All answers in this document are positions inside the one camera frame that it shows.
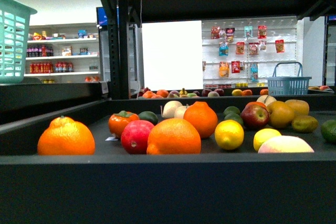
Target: yellow fruit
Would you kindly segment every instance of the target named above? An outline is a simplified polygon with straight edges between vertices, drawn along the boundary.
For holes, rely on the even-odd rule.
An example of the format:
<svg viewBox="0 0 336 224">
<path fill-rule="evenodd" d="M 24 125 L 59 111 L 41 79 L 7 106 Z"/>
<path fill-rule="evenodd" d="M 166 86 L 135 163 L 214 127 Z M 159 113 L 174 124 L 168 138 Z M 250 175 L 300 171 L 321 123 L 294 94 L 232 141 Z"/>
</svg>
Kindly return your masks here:
<svg viewBox="0 0 336 224">
<path fill-rule="evenodd" d="M 220 148 L 234 150 L 243 143 L 244 129 L 234 120 L 222 121 L 215 129 L 215 140 Z"/>
<path fill-rule="evenodd" d="M 289 99 L 285 101 L 285 104 L 294 109 L 297 115 L 308 115 L 309 114 L 309 104 L 303 100 Z"/>
<path fill-rule="evenodd" d="M 241 96 L 242 92 L 243 91 L 241 89 L 235 89 L 234 91 L 232 91 L 232 95 L 234 97 L 239 97 L 239 96 Z"/>
<path fill-rule="evenodd" d="M 258 131 L 253 138 L 253 147 L 256 151 L 261 145 L 274 136 L 281 136 L 281 133 L 275 129 L 262 129 Z"/>
<path fill-rule="evenodd" d="M 282 101 L 272 102 L 267 106 L 269 113 L 268 125 L 276 129 L 284 129 L 295 118 L 294 110 Z"/>
</svg>

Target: plastic basket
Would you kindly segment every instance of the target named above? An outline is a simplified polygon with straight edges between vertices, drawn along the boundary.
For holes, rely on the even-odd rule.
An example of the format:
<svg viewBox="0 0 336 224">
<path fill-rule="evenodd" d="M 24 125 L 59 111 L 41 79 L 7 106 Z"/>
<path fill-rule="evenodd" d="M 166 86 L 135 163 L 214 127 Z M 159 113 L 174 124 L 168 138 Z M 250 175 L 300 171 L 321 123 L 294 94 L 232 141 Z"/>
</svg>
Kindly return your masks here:
<svg viewBox="0 0 336 224">
<path fill-rule="evenodd" d="M 0 0 L 0 83 L 23 80 L 29 20 L 35 13 L 15 0 Z"/>
<path fill-rule="evenodd" d="M 299 71 L 297 77 L 278 77 L 277 67 L 280 64 L 298 64 Z M 302 64 L 299 62 L 281 62 L 276 64 L 273 72 L 273 77 L 267 78 L 268 93 L 270 95 L 292 95 L 292 94 L 307 94 L 309 80 L 311 77 L 303 77 Z"/>
</svg>

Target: lime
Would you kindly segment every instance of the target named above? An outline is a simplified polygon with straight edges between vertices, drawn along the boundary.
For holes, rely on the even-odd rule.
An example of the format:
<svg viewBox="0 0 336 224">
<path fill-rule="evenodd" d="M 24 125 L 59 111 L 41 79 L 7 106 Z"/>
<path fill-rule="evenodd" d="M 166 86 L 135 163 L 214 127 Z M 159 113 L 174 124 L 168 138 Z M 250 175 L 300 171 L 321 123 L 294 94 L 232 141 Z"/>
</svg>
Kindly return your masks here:
<svg viewBox="0 0 336 224">
<path fill-rule="evenodd" d="M 321 125 L 321 134 L 328 143 L 336 144 L 336 120 L 325 121 Z"/>
<path fill-rule="evenodd" d="M 157 115 L 152 111 L 143 111 L 138 116 L 140 120 L 149 121 L 154 125 L 157 125 L 159 121 L 159 118 L 157 117 Z"/>
<path fill-rule="evenodd" d="M 236 113 L 230 113 L 230 114 L 227 114 L 225 117 L 224 117 L 224 120 L 235 120 L 236 122 L 240 123 L 241 126 L 244 125 L 244 121 L 243 119 L 240 117 L 240 115 L 236 114 Z"/>
<path fill-rule="evenodd" d="M 234 120 L 222 121 L 215 129 L 215 140 L 220 148 L 234 150 L 243 143 L 244 129 Z"/>
<path fill-rule="evenodd" d="M 240 115 L 240 109 L 237 108 L 236 106 L 229 106 L 224 110 L 224 116 L 227 116 L 230 113 L 235 113 L 237 115 Z"/>
</svg>

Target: red apple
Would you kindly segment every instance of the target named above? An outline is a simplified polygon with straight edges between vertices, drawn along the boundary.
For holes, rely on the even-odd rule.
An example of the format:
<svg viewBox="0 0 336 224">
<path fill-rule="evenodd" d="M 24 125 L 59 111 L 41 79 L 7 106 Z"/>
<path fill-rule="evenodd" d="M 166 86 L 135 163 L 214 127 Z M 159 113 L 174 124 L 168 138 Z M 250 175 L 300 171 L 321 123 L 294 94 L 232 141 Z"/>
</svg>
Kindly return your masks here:
<svg viewBox="0 0 336 224">
<path fill-rule="evenodd" d="M 211 92 L 211 89 L 203 89 L 202 90 L 202 96 L 207 97 L 210 92 Z"/>
<path fill-rule="evenodd" d="M 224 96 L 224 89 L 215 89 L 214 91 L 217 92 L 220 97 Z"/>
<path fill-rule="evenodd" d="M 240 117 L 244 121 L 244 126 L 250 130 L 262 129 L 269 120 L 267 109 L 257 104 L 251 104 L 243 109 Z"/>
<path fill-rule="evenodd" d="M 129 154 L 146 154 L 148 135 L 154 124 L 146 120 L 135 120 L 127 124 L 121 134 L 121 145 Z"/>
</svg>

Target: white panel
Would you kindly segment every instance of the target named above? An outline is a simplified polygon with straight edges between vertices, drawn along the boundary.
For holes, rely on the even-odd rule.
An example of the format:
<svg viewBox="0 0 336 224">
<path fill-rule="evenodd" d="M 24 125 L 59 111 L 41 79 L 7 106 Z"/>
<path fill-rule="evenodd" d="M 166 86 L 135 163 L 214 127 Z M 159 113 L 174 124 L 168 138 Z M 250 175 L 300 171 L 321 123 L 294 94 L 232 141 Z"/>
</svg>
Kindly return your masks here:
<svg viewBox="0 0 336 224">
<path fill-rule="evenodd" d="M 145 86 L 202 89 L 201 31 L 201 21 L 143 24 Z"/>
</svg>

